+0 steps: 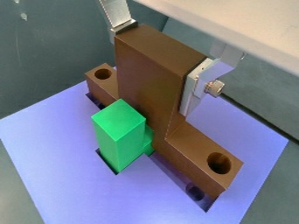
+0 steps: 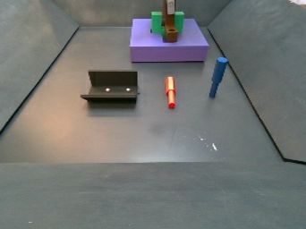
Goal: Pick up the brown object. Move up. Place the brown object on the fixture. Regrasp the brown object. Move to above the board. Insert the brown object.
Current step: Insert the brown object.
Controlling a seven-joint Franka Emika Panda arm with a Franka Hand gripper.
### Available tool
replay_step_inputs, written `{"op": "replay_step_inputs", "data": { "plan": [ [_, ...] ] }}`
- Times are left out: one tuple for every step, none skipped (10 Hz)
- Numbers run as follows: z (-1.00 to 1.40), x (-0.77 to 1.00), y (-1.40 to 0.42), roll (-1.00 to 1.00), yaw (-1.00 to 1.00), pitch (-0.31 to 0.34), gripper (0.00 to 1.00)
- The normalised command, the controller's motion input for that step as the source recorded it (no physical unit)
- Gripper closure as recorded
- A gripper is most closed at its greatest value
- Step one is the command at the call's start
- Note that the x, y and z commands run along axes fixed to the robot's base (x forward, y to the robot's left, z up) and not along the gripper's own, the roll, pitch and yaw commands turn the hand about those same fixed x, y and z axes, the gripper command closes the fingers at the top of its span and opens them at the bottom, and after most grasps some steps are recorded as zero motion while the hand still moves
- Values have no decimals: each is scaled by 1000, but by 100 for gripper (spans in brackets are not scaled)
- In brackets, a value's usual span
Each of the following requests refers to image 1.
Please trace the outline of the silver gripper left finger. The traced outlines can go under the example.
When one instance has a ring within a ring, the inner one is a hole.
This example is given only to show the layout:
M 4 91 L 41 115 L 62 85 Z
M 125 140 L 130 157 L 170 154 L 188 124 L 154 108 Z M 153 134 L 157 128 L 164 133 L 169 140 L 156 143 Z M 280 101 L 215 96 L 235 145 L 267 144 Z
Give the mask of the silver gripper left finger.
M 114 43 L 114 36 L 137 27 L 132 19 L 126 0 L 98 0 L 106 17 L 106 28 L 110 43 Z

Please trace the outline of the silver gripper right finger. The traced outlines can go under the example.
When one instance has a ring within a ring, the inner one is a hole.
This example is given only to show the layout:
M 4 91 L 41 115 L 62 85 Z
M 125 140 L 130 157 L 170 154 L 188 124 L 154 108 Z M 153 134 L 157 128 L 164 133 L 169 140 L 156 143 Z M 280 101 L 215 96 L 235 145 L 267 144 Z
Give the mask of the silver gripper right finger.
M 180 113 L 186 116 L 197 107 L 204 95 L 217 97 L 224 88 L 219 77 L 229 73 L 243 60 L 245 53 L 235 46 L 215 40 L 209 49 L 211 58 L 188 73 L 181 93 Z

